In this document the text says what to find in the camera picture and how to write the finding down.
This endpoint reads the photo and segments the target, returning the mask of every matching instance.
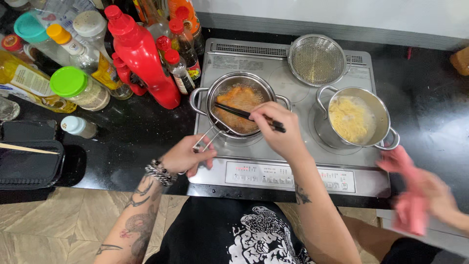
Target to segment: tattooed arm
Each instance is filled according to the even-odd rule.
[[[282,122],[286,133],[272,131],[263,114]],[[305,246],[316,263],[361,263],[347,227],[342,221],[306,149],[298,116],[269,102],[251,112],[269,146],[290,165],[295,176],[297,212],[306,237]]]
[[[206,161],[212,167],[212,158],[216,155],[213,146],[209,150],[195,154],[192,146],[201,135],[182,139],[162,158],[163,167],[169,172],[187,171],[187,176],[194,176],[199,162]],[[163,186],[161,182],[145,174],[126,208],[117,219],[111,232],[96,253],[95,264],[141,264],[150,241]]]

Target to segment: black chopsticks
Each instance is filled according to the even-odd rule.
[[[251,115],[250,112],[239,110],[237,108],[234,108],[234,107],[231,107],[231,106],[228,106],[228,105],[224,105],[224,104],[221,104],[219,102],[215,102],[214,105],[216,107],[220,108],[220,109],[225,110],[228,113],[231,113],[233,115],[237,115],[239,117],[242,117],[242,118],[248,119],[249,121],[252,121],[252,120],[249,119],[249,116]],[[279,131],[279,132],[282,132],[282,133],[287,132],[287,130],[283,127],[283,124],[281,122],[275,121],[275,120],[273,120],[272,118],[270,118],[266,115],[263,115],[263,116],[267,120],[267,122],[269,123],[272,130]]]

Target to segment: chopsticks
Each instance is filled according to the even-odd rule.
[[[20,146],[5,144],[5,143],[0,143],[0,148],[8,148],[8,149],[36,152],[36,153],[45,153],[45,154],[58,154],[57,152],[35,149],[35,148],[20,147]]]
[[[233,115],[237,115],[239,117],[242,117],[242,118],[245,118],[245,119],[248,119],[249,121],[251,122],[254,122],[252,120],[249,119],[249,116],[251,115],[250,112],[247,112],[247,111],[243,111],[243,110],[239,110],[237,108],[234,108],[234,107],[231,107],[231,106],[228,106],[228,105],[224,105],[224,104],[221,104],[219,102],[215,102],[214,104],[216,107],[220,108],[220,109],[223,109],[225,110],[226,112],[228,113],[231,113]],[[275,131],[278,131],[278,132],[282,132],[282,133],[285,133],[287,132],[287,130],[283,127],[283,124],[281,122],[278,122],[278,121],[275,121],[273,120],[272,118],[266,116],[266,115],[263,115],[264,118],[267,120],[267,122],[269,123],[270,127],[272,128],[272,130],[275,130]]]

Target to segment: green lid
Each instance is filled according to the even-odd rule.
[[[61,97],[74,97],[81,93],[88,83],[88,76],[81,70],[67,66],[58,69],[51,76],[51,89]]]
[[[29,43],[38,43],[49,38],[45,28],[30,14],[22,14],[13,26],[15,33]]]

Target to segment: tiled floor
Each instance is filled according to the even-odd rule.
[[[90,264],[130,195],[57,188],[46,201],[0,205],[0,256],[9,264]],[[187,196],[163,195],[146,258],[158,252],[161,239],[186,200]],[[293,206],[277,204],[303,239]],[[340,210],[344,215],[378,224],[375,210]],[[366,251],[359,251],[364,263],[378,263]]]

